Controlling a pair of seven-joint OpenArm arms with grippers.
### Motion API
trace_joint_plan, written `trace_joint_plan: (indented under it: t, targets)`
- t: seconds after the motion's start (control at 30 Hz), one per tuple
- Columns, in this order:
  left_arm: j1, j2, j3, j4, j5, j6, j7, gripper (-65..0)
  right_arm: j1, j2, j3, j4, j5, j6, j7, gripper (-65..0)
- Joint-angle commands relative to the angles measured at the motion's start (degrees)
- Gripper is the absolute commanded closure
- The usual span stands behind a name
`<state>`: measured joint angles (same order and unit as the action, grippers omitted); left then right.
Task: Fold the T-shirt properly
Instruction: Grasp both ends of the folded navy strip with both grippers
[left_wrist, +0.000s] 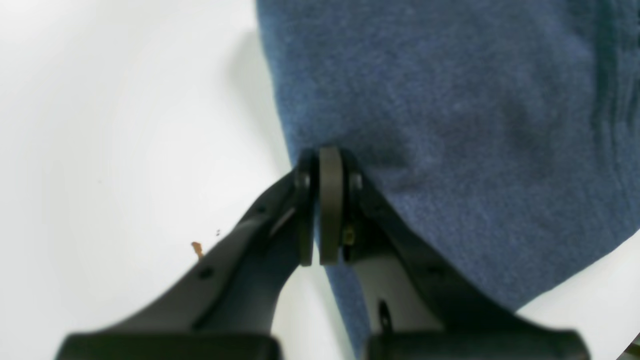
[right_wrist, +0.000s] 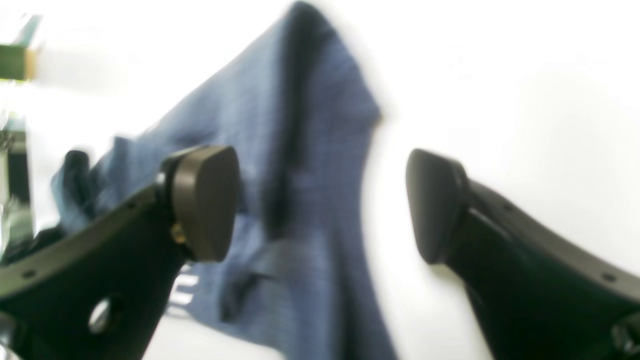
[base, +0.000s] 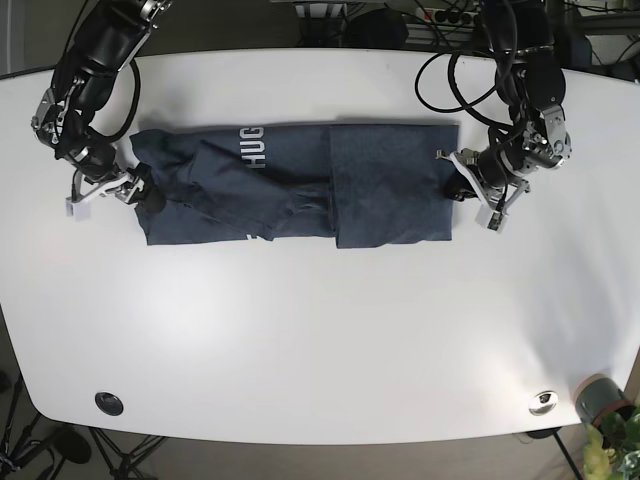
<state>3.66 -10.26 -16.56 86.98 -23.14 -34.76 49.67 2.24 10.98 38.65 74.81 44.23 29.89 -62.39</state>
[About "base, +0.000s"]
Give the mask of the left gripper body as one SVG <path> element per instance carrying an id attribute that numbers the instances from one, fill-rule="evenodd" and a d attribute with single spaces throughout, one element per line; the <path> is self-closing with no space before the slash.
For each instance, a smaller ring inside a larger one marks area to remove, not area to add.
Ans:
<path id="1" fill-rule="evenodd" d="M 503 189 L 537 169 L 559 168 L 572 153 L 564 120 L 488 121 L 489 146 L 476 158 L 475 173 L 485 189 Z"/>

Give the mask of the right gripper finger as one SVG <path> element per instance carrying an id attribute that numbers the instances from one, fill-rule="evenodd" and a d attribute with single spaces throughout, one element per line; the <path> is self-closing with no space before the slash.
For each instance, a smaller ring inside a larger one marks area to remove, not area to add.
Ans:
<path id="1" fill-rule="evenodd" d="M 165 208 L 166 198 L 157 187 L 148 165 L 129 168 L 127 174 L 127 180 L 116 189 L 118 200 L 145 211 L 162 211 Z"/>
<path id="2" fill-rule="evenodd" d="M 98 182 L 88 192 L 82 193 L 84 179 L 84 175 L 72 177 L 71 193 L 65 199 L 66 215 L 76 221 L 89 218 L 90 204 L 93 200 L 111 194 L 126 182 L 126 176 L 121 175 L 114 180 Z"/>

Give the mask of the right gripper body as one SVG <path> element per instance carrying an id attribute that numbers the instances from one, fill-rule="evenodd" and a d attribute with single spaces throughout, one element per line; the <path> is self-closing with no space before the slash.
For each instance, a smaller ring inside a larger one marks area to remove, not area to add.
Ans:
<path id="1" fill-rule="evenodd" d="M 55 157 L 74 167 L 71 196 L 132 196 L 136 171 L 116 160 L 115 143 L 126 131 L 105 136 L 95 130 L 61 131 L 55 136 Z"/>

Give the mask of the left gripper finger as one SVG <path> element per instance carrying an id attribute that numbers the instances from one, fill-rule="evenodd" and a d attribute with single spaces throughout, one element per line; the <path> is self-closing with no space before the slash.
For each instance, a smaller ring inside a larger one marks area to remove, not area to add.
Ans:
<path id="1" fill-rule="evenodd" d="M 488 202 L 487 181 L 482 169 L 486 166 L 488 156 L 485 153 L 463 148 L 447 154 L 443 150 L 436 152 L 436 158 L 451 163 L 455 172 L 446 181 L 443 194 L 446 198 L 462 202 L 476 198 L 482 203 Z"/>
<path id="2" fill-rule="evenodd" d="M 524 194 L 530 192 L 527 180 L 516 181 L 504 189 L 489 189 L 479 195 L 480 209 L 476 223 L 490 231 L 502 231 L 509 217 L 509 209 Z"/>

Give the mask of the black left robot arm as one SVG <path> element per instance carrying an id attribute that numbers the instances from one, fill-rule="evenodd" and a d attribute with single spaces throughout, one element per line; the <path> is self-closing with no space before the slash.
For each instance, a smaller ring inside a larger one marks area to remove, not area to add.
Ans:
<path id="1" fill-rule="evenodd" d="M 484 228 L 499 232 L 511 205 L 529 192 L 528 175 L 559 168 L 572 154 L 562 103 L 566 80 L 554 54 L 554 38 L 541 1 L 482 1 L 481 25 L 487 56 L 496 65 L 488 94 L 466 100 L 455 79 L 462 53 L 454 50 L 447 65 L 447 81 L 457 101 L 454 112 L 466 112 L 488 129 L 489 145 L 482 151 L 462 149 L 439 156 L 456 171 L 444 188 L 447 198 L 462 202 L 476 198 L 476 217 Z M 476 107 L 497 94 L 508 107 L 508 123 L 492 120 Z"/>

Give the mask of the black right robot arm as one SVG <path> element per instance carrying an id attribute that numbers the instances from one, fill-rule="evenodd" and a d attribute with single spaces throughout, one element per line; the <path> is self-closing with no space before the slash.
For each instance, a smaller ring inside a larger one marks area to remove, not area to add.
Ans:
<path id="1" fill-rule="evenodd" d="M 170 1 L 99 1 L 74 23 L 50 86 L 31 119 L 38 140 L 54 151 L 57 160 L 75 168 L 67 198 L 71 212 L 108 195 L 150 213 L 166 205 L 147 165 L 118 164 L 116 143 L 131 127 L 139 105 L 141 74 L 136 54 L 157 28 L 155 19 L 171 5 Z M 131 106 L 120 129 L 105 135 L 91 123 L 127 66 L 134 80 Z"/>

